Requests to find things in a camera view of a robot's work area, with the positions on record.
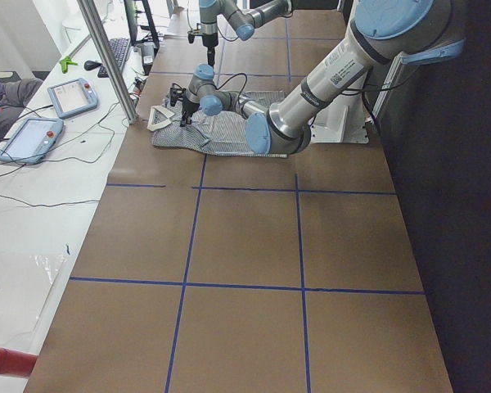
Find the blue joint cap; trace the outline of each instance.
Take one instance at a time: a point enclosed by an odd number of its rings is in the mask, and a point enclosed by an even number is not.
[[[271,132],[263,113],[254,113],[245,123],[245,140],[256,154],[268,154],[271,149]]]
[[[209,64],[199,64],[194,75],[203,80],[213,80],[214,70]]]
[[[402,64],[423,66],[425,64],[441,63],[442,61],[452,60],[461,55],[464,50],[465,41],[465,39],[462,39],[455,43],[444,45],[443,47],[436,47],[424,52],[403,56],[400,61]]]
[[[199,0],[198,7],[199,8],[211,8],[217,0]]]
[[[200,99],[200,108],[207,116],[215,116],[222,111],[222,102],[215,96],[205,96]]]
[[[242,41],[246,41],[249,38],[253,37],[253,34],[255,33],[255,28],[253,25],[250,25],[249,23],[240,26],[238,29],[236,29],[236,35],[240,37]]]
[[[434,0],[361,0],[354,14],[357,29],[368,38],[390,39],[415,27]]]

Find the person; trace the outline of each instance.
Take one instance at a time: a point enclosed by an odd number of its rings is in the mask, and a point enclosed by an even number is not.
[[[40,79],[0,82],[0,142],[42,84]]]

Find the black wall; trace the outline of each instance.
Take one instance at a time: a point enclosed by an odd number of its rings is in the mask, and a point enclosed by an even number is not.
[[[381,136],[453,389],[491,393],[491,1],[468,4],[465,52]]]

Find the metal bar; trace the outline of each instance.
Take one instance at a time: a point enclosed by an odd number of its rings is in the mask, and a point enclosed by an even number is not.
[[[102,64],[107,69],[107,74],[116,96],[124,110],[128,122],[133,124],[137,118],[137,111],[134,108],[133,100],[129,96],[129,92],[125,87],[124,78],[120,68],[116,65],[115,55],[111,51],[109,39],[107,38],[106,31],[98,15],[98,10],[94,5],[93,0],[78,0],[80,11],[86,25],[88,26],[89,33],[91,34],[92,41],[97,47],[98,54],[100,55]]]

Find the green object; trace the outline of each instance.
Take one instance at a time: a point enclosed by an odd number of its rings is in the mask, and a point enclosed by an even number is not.
[[[75,63],[71,60],[70,56],[64,57],[60,60],[60,67],[62,68],[62,72],[65,74],[67,72],[68,66],[77,66],[79,63]]]

